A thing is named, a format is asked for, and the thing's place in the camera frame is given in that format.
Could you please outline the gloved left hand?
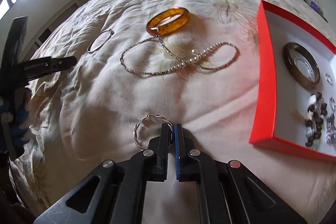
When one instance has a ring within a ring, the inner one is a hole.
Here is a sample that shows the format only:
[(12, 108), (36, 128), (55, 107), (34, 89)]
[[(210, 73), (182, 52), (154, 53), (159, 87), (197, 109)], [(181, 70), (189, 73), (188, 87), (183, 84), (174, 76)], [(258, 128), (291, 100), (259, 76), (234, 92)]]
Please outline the gloved left hand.
[(12, 115), (9, 109), (9, 103), (1, 97), (1, 114), (8, 113), (9, 117), (13, 119), (12, 124), (9, 125), (10, 135), (14, 145), (23, 148), (32, 136), (30, 130), (30, 100), (31, 90), (25, 88), (24, 100), (21, 102), (17, 112)]

